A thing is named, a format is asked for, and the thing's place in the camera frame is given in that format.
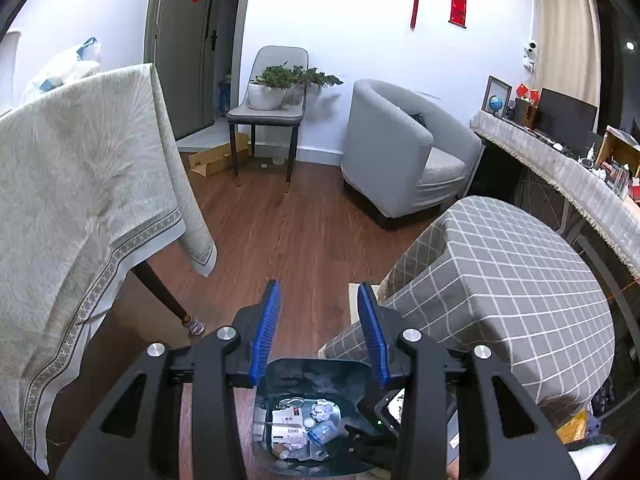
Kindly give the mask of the white paper ball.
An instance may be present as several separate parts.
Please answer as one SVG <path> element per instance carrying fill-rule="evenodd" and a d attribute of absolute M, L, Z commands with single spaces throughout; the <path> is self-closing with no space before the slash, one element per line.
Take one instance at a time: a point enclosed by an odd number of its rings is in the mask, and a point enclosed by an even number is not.
<path fill-rule="evenodd" d="M 282 408 L 271 414 L 271 444 L 280 445 L 289 451 L 297 451 L 308 443 L 304 426 L 303 413 L 300 408 Z"/>

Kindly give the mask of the dark teal trash bin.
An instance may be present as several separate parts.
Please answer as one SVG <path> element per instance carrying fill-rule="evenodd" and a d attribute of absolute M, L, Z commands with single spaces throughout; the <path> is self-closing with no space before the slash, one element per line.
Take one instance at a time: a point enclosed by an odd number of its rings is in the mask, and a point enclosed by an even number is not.
<path fill-rule="evenodd" d="M 354 476 L 374 468 L 343 455 L 342 418 L 356 415 L 356 405 L 380 388 L 363 362 L 280 359 L 253 367 L 248 380 L 255 388 L 252 448 L 255 460 L 288 478 L 324 479 Z M 271 414 L 297 406 L 302 410 L 308 443 L 297 451 L 271 444 Z"/>

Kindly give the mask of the grey checked tablecloth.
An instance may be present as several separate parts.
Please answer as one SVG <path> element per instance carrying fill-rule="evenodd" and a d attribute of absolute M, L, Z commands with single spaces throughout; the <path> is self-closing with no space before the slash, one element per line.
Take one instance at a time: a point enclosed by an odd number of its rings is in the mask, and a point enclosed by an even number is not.
<path fill-rule="evenodd" d="M 392 266 L 378 303 L 449 348 L 491 348 L 555 428 L 611 373 L 612 315 L 576 250 L 511 204 L 465 197 Z"/>

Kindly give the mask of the black table leg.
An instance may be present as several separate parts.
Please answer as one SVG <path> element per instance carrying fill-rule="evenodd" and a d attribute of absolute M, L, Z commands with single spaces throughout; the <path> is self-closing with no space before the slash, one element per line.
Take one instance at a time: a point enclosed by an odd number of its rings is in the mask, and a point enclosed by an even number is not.
<path fill-rule="evenodd" d="M 146 260 L 134 266 L 131 272 L 161 304 L 180 320 L 182 326 L 191 336 L 198 337 L 204 334 L 205 325 L 180 304 Z"/>

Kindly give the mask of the long cloth-covered sideboard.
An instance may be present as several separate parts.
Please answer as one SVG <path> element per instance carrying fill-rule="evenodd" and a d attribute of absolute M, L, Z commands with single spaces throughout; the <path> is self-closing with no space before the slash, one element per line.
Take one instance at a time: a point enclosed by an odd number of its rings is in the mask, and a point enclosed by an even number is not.
<path fill-rule="evenodd" d="M 634 278 L 640 272 L 639 207 L 623 200 L 579 162 L 528 132 L 480 110 L 470 127 L 519 160 L 573 205 Z"/>

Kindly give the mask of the beige patterned tablecloth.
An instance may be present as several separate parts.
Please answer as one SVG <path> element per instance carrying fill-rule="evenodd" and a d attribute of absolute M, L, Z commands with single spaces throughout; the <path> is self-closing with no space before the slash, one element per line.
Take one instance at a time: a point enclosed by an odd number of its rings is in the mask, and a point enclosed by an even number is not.
<path fill-rule="evenodd" d="M 154 66 L 98 73 L 2 117 L 1 411 L 38 467 L 54 399 L 127 272 L 171 243 L 212 272 Z"/>

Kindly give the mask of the flat cardboard box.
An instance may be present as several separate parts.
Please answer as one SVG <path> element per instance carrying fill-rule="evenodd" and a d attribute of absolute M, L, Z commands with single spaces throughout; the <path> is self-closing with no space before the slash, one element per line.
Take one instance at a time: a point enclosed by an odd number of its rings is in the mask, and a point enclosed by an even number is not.
<path fill-rule="evenodd" d="M 246 162 L 250 157 L 250 138 L 245 133 L 239 132 L 236 135 L 236 149 L 239 163 Z M 189 167 L 194 174 L 202 177 L 210 177 L 233 168 L 231 144 L 221 144 L 216 148 L 190 155 Z"/>

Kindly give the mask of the wooden shelf box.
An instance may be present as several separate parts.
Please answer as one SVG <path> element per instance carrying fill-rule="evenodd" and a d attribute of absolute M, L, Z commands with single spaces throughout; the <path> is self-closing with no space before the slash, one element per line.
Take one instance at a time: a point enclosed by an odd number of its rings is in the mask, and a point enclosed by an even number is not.
<path fill-rule="evenodd" d="M 596 166 L 602 162 L 616 162 L 620 166 L 629 167 L 631 177 L 639 177 L 640 145 L 629 133 L 612 126 L 607 126 L 598 156 Z"/>

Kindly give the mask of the black monitor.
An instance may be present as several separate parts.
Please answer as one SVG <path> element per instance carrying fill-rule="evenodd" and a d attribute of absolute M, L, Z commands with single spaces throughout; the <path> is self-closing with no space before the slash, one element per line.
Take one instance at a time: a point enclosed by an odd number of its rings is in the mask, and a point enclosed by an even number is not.
<path fill-rule="evenodd" d="M 543 88 L 534 128 L 574 151 L 584 150 L 597 118 L 597 107 Z"/>

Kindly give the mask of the grey dining chair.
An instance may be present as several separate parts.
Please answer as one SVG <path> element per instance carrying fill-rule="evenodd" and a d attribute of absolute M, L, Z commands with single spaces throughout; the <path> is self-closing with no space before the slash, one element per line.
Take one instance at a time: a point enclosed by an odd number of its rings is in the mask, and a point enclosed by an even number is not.
<path fill-rule="evenodd" d="M 293 103 L 287 103 L 288 90 L 296 86 L 291 77 L 292 70 L 308 68 L 308 52 L 299 47 L 265 46 L 256 54 L 250 80 L 242 102 L 227 113 L 233 177 L 240 185 L 239 145 L 236 140 L 237 126 L 250 126 L 250 152 L 256 153 L 256 128 L 290 128 L 291 139 L 286 159 L 285 191 L 291 185 L 295 164 L 299 128 L 302 125 L 306 107 L 306 90 Z"/>

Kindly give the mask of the framed picture with globe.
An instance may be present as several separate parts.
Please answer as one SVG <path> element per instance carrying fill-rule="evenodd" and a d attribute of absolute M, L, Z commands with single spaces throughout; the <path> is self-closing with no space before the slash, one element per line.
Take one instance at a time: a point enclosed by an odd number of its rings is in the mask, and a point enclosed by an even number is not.
<path fill-rule="evenodd" d="M 512 87 L 510 84 L 489 76 L 486 84 L 482 111 L 497 118 L 503 118 L 508 108 Z"/>

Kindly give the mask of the potted green plant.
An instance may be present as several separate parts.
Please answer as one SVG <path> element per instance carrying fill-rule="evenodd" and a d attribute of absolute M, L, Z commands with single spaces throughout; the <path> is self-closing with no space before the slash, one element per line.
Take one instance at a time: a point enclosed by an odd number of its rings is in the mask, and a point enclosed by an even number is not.
<path fill-rule="evenodd" d="M 248 107 L 251 110 L 276 110 L 283 102 L 286 92 L 296 86 L 310 84 L 318 88 L 340 86 L 337 76 L 319 72 L 317 67 L 305 68 L 301 65 L 270 65 L 260 74 L 250 78 L 248 84 Z"/>

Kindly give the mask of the beige curtain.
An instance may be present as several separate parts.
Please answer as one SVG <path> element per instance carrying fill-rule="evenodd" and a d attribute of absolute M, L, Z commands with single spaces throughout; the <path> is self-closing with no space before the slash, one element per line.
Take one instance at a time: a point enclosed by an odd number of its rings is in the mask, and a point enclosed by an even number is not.
<path fill-rule="evenodd" d="M 533 86 L 600 105 L 597 0 L 536 0 Z"/>

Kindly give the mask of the grey door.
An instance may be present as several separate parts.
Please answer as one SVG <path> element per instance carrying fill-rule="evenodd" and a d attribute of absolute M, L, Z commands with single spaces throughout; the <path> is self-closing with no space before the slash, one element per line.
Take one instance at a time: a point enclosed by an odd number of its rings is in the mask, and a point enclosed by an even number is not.
<path fill-rule="evenodd" d="M 175 138 L 215 123 L 228 106 L 239 0 L 149 0 L 143 59 L 157 69 Z"/>

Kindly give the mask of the red wall banner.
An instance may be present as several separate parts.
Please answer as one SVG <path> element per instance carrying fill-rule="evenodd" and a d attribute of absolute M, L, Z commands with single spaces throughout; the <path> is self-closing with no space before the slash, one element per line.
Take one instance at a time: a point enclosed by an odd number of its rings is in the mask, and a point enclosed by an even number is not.
<path fill-rule="evenodd" d="M 450 17 L 451 24 L 465 28 L 466 27 L 466 8 L 468 0 L 451 0 Z"/>

